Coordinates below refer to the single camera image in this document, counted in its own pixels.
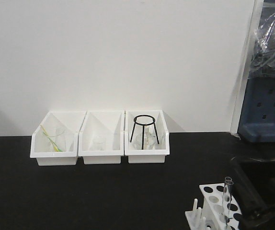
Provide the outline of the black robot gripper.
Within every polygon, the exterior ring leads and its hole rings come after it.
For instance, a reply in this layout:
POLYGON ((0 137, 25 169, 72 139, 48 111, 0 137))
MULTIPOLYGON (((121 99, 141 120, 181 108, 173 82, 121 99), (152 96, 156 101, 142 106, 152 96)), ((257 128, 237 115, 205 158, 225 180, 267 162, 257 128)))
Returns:
POLYGON ((267 197, 274 199, 270 204, 240 184, 236 185, 234 196, 242 212, 235 217, 240 230, 275 230, 275 179, 269 183, 267 197))

